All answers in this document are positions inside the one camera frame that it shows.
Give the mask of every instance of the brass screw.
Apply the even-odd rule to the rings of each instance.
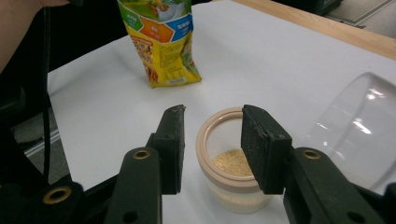
[[[56,204],[66,200],[72,194],[72,189],[69,186],[60,186],[50,190],[44,195],[43,203]]]
[[[310,149],[304,150],[303,155],[310,160],[319,160],[321,158],[321,155],[318,152]]]
[[[139,150],[134,154],[134,158],[137,160],[144,160],[146,158],[149,157],[149,151],[143,149],[143,150]]]

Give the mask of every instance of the black cable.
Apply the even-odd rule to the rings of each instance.
[[[50,66],[50,8],[44,7],[44,47],[42,66],[42,98],[43,98],[43,123],[44,123],[44,172],[43,175],[50,179],[50,115],[49,94],[47,91],[48,72]]]

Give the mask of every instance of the yellow powder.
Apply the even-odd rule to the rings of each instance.
[[[219,154],[214,160],[214,164],[220,170],[229,175],[248,176],[253,175],[248,160],[242,149],[232,149]]]

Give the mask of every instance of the white tabletop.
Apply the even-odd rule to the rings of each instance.
[[[200,83],[150,88],[129,36],[49,74],[73,180],[89,189],[117,174],[124,154],[147,143],[163,111],[184,105],[182,188],[163,197],[163,223],[287,223],[280,197],[250,215],[228,212],[210,197],[195,155],[202,124],[222,109],[255,105],[301,147],[349,82],[373,72],[396,83],[396,62],[231,1],[197,5],[192,12]]]

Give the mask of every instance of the yellow bag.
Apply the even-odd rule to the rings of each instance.
[[[201,81],[191,56],[191,0],[118,0],[118,3],[150,87]]]

